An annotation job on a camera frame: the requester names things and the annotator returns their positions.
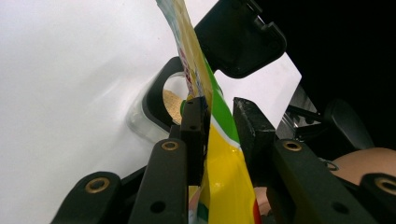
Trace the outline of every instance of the skin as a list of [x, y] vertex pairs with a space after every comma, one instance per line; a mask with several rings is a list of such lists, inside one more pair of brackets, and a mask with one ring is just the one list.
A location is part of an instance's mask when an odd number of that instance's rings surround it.
[[[396, 151], [389, 148], [374, 147], [354, 151], [333, 162], [340, 169], [332, 171], [332, 173], [355, 185], [359, 185], [361, 178], [370, 173], [396, 176]], [[266, 196], [266, 188], [255, 188], [254, 190], [261, 215], [268, 215], [271, 205]]]

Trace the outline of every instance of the snack bag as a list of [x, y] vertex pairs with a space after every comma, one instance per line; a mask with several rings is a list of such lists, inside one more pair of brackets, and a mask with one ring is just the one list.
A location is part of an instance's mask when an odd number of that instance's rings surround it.
[[201, 51], [183, 0], [157, 0], [177, 42], [189, 96], [204, 96], [210, 129], [204, 177], [189, 187], [190, 223], [261, 223], [230, 108]]

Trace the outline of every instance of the green stripe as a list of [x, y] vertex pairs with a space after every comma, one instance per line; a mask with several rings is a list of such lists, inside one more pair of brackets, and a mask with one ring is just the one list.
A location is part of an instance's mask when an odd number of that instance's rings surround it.
[[231, 114], [230, 108], [224, 101], [219, 84], [213, 75], [212, 69], [205, 60], [207, 73], [209, 74], [210, 82], [212, 85], [212, 115], [215, 117], [221, 129], [227, 134], [227, 136], [239, 143], [238, 132], [236, 130], [235, 122], [233, 121], [233, 115]]
[[203, 203], [198, 203], [197, 216], [198, 219], [201, 219], [205, 222], [208, 222], [209, 220], [209, 210]]

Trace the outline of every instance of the crinkled plastic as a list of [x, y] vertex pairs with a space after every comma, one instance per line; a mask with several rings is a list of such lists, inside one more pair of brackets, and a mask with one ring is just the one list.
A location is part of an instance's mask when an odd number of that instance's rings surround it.
[[261, 223], [230, 108], [209, 67], [182, 0], [157, 0], [177, 42], [189, 98], [204, 96], [210, 113], [205, 172], [189, 187], [190, 223]]

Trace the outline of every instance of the brass screw insert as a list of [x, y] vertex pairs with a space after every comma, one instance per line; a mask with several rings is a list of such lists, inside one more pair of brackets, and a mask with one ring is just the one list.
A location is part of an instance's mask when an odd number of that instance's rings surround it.
[[85, 186], [85, 190], [89, 193], [99, 193], [110, 185], [110, 180], [105, 177], [97, 177]]
[[396, 195], [396, 181], [384, 177], [379, 177], [375, 180], [375, 184], [386, 193]]
[[291, 141], [286, 141], [283, 143], [283, 147], [287, 150], [290, 151], [300, 151], [301, 149], [303, 149], [300, 144], [296, 143], [296, 142], [291, 142]]
[[173, 150], [175, 150], [175, 149], [178, 148], [178, 143], [177, 143], [177, 142], [172, 142], [172, 141], [164, 142], [164, 143], [161, 145], [161, 147], [162, 147], [163, 149], [165, 149], [165, 150], [173, 151]]

